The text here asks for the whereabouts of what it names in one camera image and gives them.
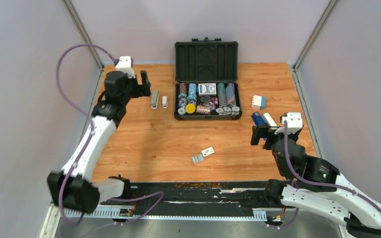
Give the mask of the grey staple strip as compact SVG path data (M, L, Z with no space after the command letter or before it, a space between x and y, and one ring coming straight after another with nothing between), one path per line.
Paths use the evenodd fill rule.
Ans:
M192 161L194 164L199 163L199 162L202 162L202 161L204 161L204 160L205 160L205 157L204 157L203 154L199 154L199 155L193 156L193 157L191 158L191 161Z

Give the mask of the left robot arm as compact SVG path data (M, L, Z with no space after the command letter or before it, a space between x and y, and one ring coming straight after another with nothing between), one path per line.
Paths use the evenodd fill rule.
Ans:
M112 198L120 205L131 201L128 179L118 175L103 182L92 182L91 178L106 143L126 115L129 101L151 96L147 71L140 71L140 76L141 84L135 75L123 71L106 74L105 90L98 97L80 144L63 168L59 172L50 172L47 177L52 200L59 208L89 214L101 202Z

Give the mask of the small white stapler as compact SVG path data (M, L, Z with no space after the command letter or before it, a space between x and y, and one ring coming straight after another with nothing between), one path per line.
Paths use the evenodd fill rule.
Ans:
M162 97L162 108L166 109L168 107L168 97L163 96Z

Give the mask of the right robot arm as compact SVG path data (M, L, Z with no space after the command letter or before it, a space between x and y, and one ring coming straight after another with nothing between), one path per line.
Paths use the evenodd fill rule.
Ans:
M381 238L381 202L371 199L348 181L329 161L310 156L297 144L301 129L288 126L252 127L251 145L264 138L285 183L269 179L263 199L266 205L301 208L344 227L355 238Z

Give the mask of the grey green white stapler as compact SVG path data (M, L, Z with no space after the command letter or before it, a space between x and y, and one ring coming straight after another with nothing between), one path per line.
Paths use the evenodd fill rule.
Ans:
M159 103L159 90L155 89L151 93L151 100L150 100L151 109L154 109L154 110L157 109L158 103Z

